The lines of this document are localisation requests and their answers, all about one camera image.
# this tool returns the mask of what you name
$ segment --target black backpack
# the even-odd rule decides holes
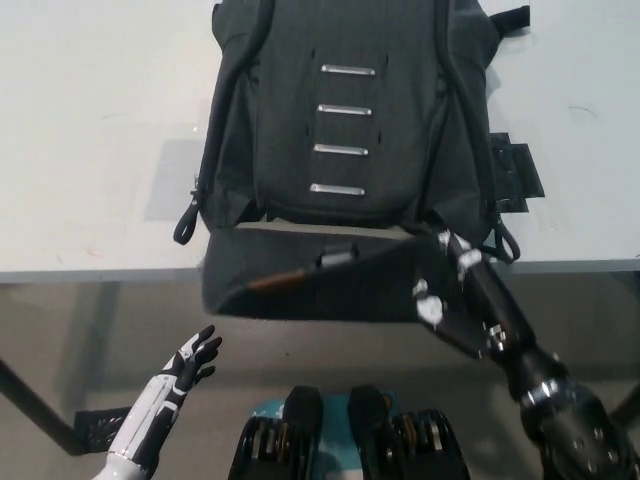
[[[474,246],[494,231],[484,251],[517,259],[497,208],[485,70],[528,24],[529,7],[488,17],[477,0],[216,5],[222,63],[174,234],[187,243],[198,213],[212,233],[208,310],[310,264],[383,261],[434,224]]]

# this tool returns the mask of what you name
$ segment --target black metal bracket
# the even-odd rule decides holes
[[[545,196],[529,146],[511,143],[507,133],[492,133],[491,152],[498,212],[528,212],[527,198]]]
[[[68,425],[0,358],[0,392],[72,456],[106,452],[130,408],[77,412]]]

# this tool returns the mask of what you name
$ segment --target backpack strap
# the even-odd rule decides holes
[[[531,25],[531,7],[524,7],[508,10],[506,12],[496,13],[489,17],[496,27],[500,40],[510,33],[520,30]]]
[[[493,229],[495,235],[496,246],[488,247],[483,245],[480,247],[480,251],[491,255],[494,258],[511,265],[513,262],[520,258],[520,246],[518,242],[511,234],[506,225],[502,222],[502,217],[497,214],[495,227]]]
[[[275,0],[259,1],[256,23],[242,51],[239,52],[238,55],[233,56],[235,60],[233,63],[229,63],[230,55],[222,56],[220,74],[213,94],[213,104],[211,105],[210,127],[207,132],[207,140],[205,142],[196,188],[191,192],[191,196],[193,197],[191,204],[178,221],[176,229],[173,232],[173,240],[180,245],[186,245],[193,236],[198,221],[198,212],[200,212],[204,205],[205,198],[207,197],[207,188],[211,182],[211,177],[216,171],[220,148],[222,147],[224,127],[229,114],[235,85],[242,71],[247,68],[253,57],[260,51],[271,27]]]

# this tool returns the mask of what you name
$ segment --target robotic hand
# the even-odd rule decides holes
[[[640,479],[638,456],[626,432],[557,356],[540,349],[524,314],[482,254],[446,230],[438,242],[457,274],[458,303],[464,309],[454,308],[453,301],[449,305],[437,286],[434,291],[424,271],[413,292],[418,317],[440,339],[472,358],[487,357],[504,371],[525,432],[540,451],[545,480]]]
[[[187,393],[213,374],[205,366],[218,355],[222,338],[210,341],[213,325],[194,335],[153,377],[131,408],[94,480],[148,480],[158,466],[160,449],[178,417]]]

